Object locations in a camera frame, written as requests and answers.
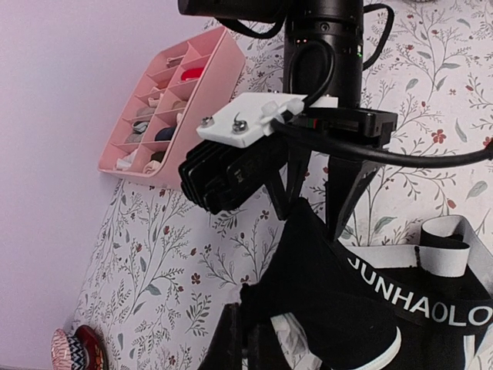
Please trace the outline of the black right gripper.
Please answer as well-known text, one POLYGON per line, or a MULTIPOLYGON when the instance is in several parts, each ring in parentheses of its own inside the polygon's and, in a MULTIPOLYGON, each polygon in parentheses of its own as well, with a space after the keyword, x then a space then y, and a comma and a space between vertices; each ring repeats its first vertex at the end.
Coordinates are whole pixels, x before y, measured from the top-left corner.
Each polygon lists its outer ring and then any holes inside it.
MULTIPOLYGON (((286 220, 300 196, 311 151, 326 154, 383 154, 397 126, 397 114, 375 109, 309 108, 284 126, 292 142, 264 142, 262 178, 279 220, 286 220)), ((329 241, 343 233, 357 202, 383 165, 330 156, 325 183, 329 241)))

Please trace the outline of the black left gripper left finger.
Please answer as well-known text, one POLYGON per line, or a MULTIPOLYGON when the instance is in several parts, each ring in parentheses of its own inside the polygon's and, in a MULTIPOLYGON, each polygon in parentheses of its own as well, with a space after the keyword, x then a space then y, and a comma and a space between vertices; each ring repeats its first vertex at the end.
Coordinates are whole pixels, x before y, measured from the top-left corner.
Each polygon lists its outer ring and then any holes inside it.
POLYGON ((199 370, 237 370, 243 367, 243 326, 238 303, 226 304, 199 370))

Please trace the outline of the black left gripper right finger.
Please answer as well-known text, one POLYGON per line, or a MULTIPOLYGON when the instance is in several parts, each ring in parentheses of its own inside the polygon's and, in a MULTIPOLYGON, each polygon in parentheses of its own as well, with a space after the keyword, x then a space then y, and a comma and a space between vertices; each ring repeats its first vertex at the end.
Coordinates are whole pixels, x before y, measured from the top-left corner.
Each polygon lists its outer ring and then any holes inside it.
POLYGON ((271 323, 256 325, 247 335, 247 363, 252 370, 291 370, 271 323))

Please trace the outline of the black underwear white lettering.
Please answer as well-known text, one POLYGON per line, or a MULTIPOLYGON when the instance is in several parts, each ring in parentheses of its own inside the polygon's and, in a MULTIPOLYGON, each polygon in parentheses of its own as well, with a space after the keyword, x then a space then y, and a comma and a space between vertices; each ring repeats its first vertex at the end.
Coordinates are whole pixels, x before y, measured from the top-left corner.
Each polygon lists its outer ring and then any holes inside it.
POLYGON ((425 221, 416 244, 347 247, 299 199, 268 268, 240 297, 246 326, 295 320, 331 369, 492 363, 492 255, 459 215, 425 221))

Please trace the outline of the pink divided storage box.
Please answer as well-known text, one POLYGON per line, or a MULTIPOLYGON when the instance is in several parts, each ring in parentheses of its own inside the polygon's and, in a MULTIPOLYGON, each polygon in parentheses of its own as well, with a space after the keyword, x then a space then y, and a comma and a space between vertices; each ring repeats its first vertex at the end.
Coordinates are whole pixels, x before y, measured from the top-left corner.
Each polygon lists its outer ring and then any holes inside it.
POLYGON ((125 105, 98 169, 141 185, 180 189, 178 167, 196 129, 233 97, 245 56, 220 26, 161 51, 125 105))

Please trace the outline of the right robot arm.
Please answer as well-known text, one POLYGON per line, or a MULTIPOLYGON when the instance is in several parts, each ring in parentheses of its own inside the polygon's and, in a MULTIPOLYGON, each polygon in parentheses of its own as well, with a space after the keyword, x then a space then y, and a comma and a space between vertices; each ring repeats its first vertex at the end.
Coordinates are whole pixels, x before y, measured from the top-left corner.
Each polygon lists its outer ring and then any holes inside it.
POLYGON ((365 69, 381 54, 387 20, 365 58, 364 15, 382 4, 362 1, 181 1, 184 15, 208 16, 254 39, 284 35, 283 90, 244 93, 202 119, 202 142, 179 166, 186 197, 219 214, 266 187, 279 219, 297 213, 312 153, 327 154, 327 238, 335 241, 368 184, 387 163, 384 147, 395 113, 361 107, 365 69))

